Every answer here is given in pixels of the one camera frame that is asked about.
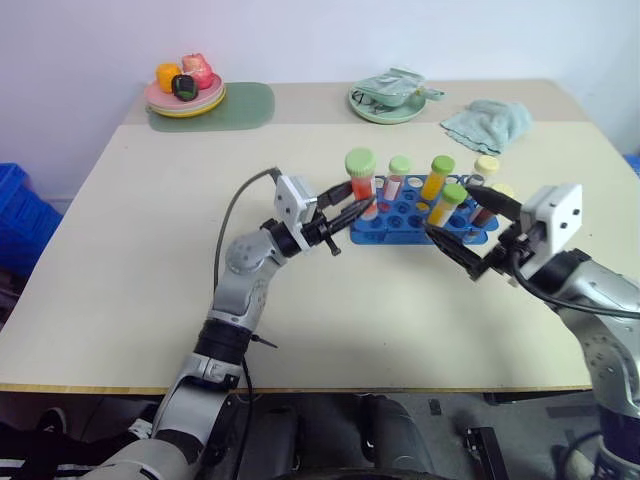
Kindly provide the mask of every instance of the black cable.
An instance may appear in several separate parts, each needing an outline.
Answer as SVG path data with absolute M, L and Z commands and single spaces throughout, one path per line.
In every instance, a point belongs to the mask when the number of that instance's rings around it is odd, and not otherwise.
M 595 430 L 593 432 L 585 433 L 580 437 L 576 438 L 569 446 L 562 452 L 560 455 L 560 459 L 558 460 L 558 467 L 556 469 L 556 480 L 565 480 L 564 472 L 567 470 L 567 465 L 569 464 L 569 458 L 571 454 L 575 452 L 580 446 L 591 440 L 594 437 L 600 435 L 600 430 Z
M 251 417 L 253 416 L 253 384 L 251 383 L 251 376 L 249 375 L 247 361 L 244 358 L 242 359 L 242 370 L 244 371 L 244 377 L 247 380 L 247 389 L 249 390 L 249 407 L 247 408 L 247 419 L 244 423 L 242 439 L 240 440 L 238 454 L 236 455 L 236 462 L 233 466 L 233 475 L 231 477 L 233 480 L 237 480 L 238 474 L 240 473 L 240 464 L 242 463 L 244 449 L 247 446 L 247 438 L 249 438 L 249 429 L 251 427 Z
M 267 175 L 271 175 L 271 178 L 273 178 L 273 181 L 276 182 L 278 177 L 282 175 L 282 172 L 280 171 L 279 168 L 273 167 L 255 174 L 249 180 L 247 180 L 242 185 L 240 185 L 240 188 L 238 188 L 238 191 L 236 191 L 236 193 L 233 195 L 233 198 L 231 198 L 231 201 L 229 202 L 227 211 L 224 214 L 224 219 L 222 220 L 222 225 L 220 225 L 220 233 L 218 234 L 218 241 L 216 243 L 216 253 L 215 253 L 214 262 L 213 262 L 214 291 L 218 287 L 218 269 L 220 268 L 220 251 L 222 250 L 222 239 L 224 238 L 224 232 L 227 229 L 227 223 L 229 223 L 229 217 L 231 216 L 231 211 L 233 210 L 233 206 L 238 201 L 238 198 L 240 198 L 240 195 L 242 195 L 242 192 L 244 192 L 249 185 L 251 185 L 256 180 L 259 180 L 260 178 L 265 177 Z
M 251 185 L 256 180 L 259 180 L 262 177 L 266 177 L 270 175 L 274 182 L 278 181 L 278 177 L 282 175 L 282 172 L 279 168 L 273 167 L 268 168 L 267 170 L 263 170 L 260 173 L 255 174 L 249 180 L 240 185 L 240 188 L 236 191 L 236 193 L 231 198 L 229 202 L 229 206 L 227 207 L 227 211 L 224 214 L 224 219 L 222 220 L 222 225 L 220 225 L 220 233 L 218 234 L 218 241 L 216 242 L 216 252 L 213 260 L 213 290 L 218 287 L 218 270 L 220 268 L 220 252 L 222 251 L 222 241 L 224 239 L 224 233 L 227 230 L 227 224 L 229 223 L 229 217 L 231 216 L 231 211 L 233 210 L 234 205 L 242 195 L 249 185 Z M 247 366 L 247 361 L 242 359 L 242 370 L 244 371 L 245 379 L 247 380 L 247 389 L 249 390 L 249 407 L 247 409 L 247 420 L 244 424 L 244 431 L 242 432 L 242 439 L 240 440 L 240 445 L 238 446 L 238 454 L 236 455 L 236 461 L 233 468 L 233 480 L 237 480 L 238 474 L 240 473 L 240 463 L 242 462 L 242 456 L 244 455 L 244 450 L 247 445 L 247 438 L 249 437 L 249 429 L 251 427 L 251 417 L 253 415 L 253 384 L 251 383 L 251 376 L 249 375 L 249 367 Z
M 98 403 L 96 404 L 95 408 L 93 409 L 93 412 L 91 412 L 91 415 L 89 415 L 89 418 L 87 418 L 86 423 L 84 424 L 84 427 L 82 428 L 82 433 L 80 434 L 80 441 L 84 440 L 84 434 L 87 433 L 87 429 L 89 428 L 89 425 L 91 425 L 91 421 L 93 420 L 93 417 L 96 416 L 96 413 L 98 413 L 98 410 L 100 409 L 100 406 L 102 405 L 102 403 L 104 402 L 104 400 L 107 397 L 102 397 Z
M 543 302 L 551 303 L 557 307 L 570 308 L 572 310 L 578 310 L 580 312 L 593 313 L 595 315 L 607 315 L 609 317 L 623 317 L 623 318 L 633 318 L 636 320 L 640 320 L 640 312 L 632 312 L 630 310 L 617 310 L 612 308 L 601 308 L 601 307 L 592 307 L 590 305 L 582 305 L 580 303 L 568 302 L 566 300 L 562 300 L 556 298 L 552 295 L 549 295 L 538 287 L 533 285 L 529 280 L 524 278 L 522 272 L 520 271 L 520 259 L 522 258 L 522 252 L 520 250 L 513 250 L 511 252 L 510 260 L 511 260 L 511 270 L 513 272 L 513 276 L 518 281 L 522 287 L 529 292 L 534 297 L 538 297 Z

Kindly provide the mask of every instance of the test tube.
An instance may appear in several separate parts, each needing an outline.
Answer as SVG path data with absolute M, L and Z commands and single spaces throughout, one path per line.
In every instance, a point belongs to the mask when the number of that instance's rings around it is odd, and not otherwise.
M 431 162 L 431 173 L 427 177 L 427 181 L 424 182 L 424 187 L 422 187 L 422 191 L 420 192 L 423 200 L 431 202 L 438 196 L 447 179 L 447 175 L 453 172 L 455 164 L 456 162 L 453 161 L 453 158 L 447 155 L 438 155 L 433 159 Z
M 500 162 L 491 155 L 480 155 L 473 164 L 471 174 L 465 180 L 465 185 L 484 185 L 489 176 L 500 168 Z
M 451 214 L 455 212 L 456 207 L 464 202 L 466 198 L 467 191 L 462 185 L 457 183 L 445 185 L 438 203 L 433 207 L 427 218 L 427 223 L 436 227 L 443 227 L 451 217 Z
M 351 187 L 356 200 L 363 200 L 376 196 L 376 179 L 373 172 L 376 169 L 376 160 L 373 152 L 364 147 L 358 147 L 347 153 L 344 166 L 351 176 Z M 378 215 L 378 205 L 373 203 L 360 216 L 362 220 L 373 220 Z
M 504 183 L 494 183 L 493 185 L 491 185 L 491 188 L 496 192 L 500 192 L 507 195 L 508 197 L 511 197 L 511 198 L 514 197 L 513 189 L 509 185 L 506 185 Z M 473 213 L 469 217 L 469 220 L 471 221 L 472 227 L 483 228 L 495 216 L 496 214 L 491 210 L 489 210 L 488 208 L 478 205 L 478 207 L 473 211 Z
M 404 177 L 411 170 L 411 161 L 402 155 L 396 155 L 389 162 L 389 174 L 384 181 L 382 198 L 393 202 L 404 186 Z

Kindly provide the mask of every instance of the yellow cap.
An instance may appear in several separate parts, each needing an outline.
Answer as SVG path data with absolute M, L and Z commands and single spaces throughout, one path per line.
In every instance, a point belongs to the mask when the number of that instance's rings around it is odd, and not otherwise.
M 506 183 L 494 183 L 493 185 L 491 185 L 491 188 L 496 192 L 505 194 L 507 197 L 513 198 L 516 195 L 513 191 L 513 188 L 511 188 Z
M 488 177 L 498 171 L 500 162 L 496 157 L 492 157 L 491 155 L 480 155 L 476 163 L 473 164 L 473 168 L 481 175 Z

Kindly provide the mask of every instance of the wall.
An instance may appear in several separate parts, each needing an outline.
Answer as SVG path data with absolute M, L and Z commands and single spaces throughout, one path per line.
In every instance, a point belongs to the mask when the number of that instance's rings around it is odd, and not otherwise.
M 64 202 L 156 64 L 202 51 L 227 81 L 550 78 L 640 147 L 637 0 L 21 0 L 0 18 L 0 161 Z

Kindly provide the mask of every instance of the pink plate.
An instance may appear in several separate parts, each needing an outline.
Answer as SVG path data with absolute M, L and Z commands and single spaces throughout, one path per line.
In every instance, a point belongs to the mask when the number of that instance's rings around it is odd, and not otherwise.
M 200 90 L 195 100 L 183 102 L 178 100 L 172 93 L 164 93 L 160 90 L 158 82 L 154 81 L 144 89 L 144 98 L 149 104 L 163 110 L 184 110 L 185 108 L 196 108 L 209 103 L 213 97 L 220 94 L 222 88 L 222 79 L 214 74 L 213 83 L 209 88 Z

